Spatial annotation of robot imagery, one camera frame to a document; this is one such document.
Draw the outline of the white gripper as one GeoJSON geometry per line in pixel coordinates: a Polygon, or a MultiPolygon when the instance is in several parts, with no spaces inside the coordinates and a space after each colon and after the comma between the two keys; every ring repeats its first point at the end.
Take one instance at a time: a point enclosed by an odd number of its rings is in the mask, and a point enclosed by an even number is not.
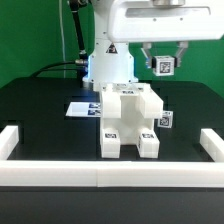
{"type": "Polygon", "coordinates": [[[108,37],[114,42],[145,42],[141,51],[152,68],[150,42],[177,43],[175,63],[181,66],[187,41],[215,40],[224,35],[224,0],[115,0],[108,13],[108,37]]]}

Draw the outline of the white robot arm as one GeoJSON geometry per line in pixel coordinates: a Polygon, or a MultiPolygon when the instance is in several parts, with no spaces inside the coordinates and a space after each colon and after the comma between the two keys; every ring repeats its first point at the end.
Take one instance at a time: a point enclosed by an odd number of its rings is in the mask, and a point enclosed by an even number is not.
{"type": "Polygon", "coordinates": [[[87,67],[82,81],[95,91],[103,83],[133,83],[131,43],[140,43],[146,66],[157,76],[172,76],[188,43],[224,36],[224,0],[68,0],[75,25],[78,10],[93,6],[94,50],[88,54],[78,34],[87,67]]]}

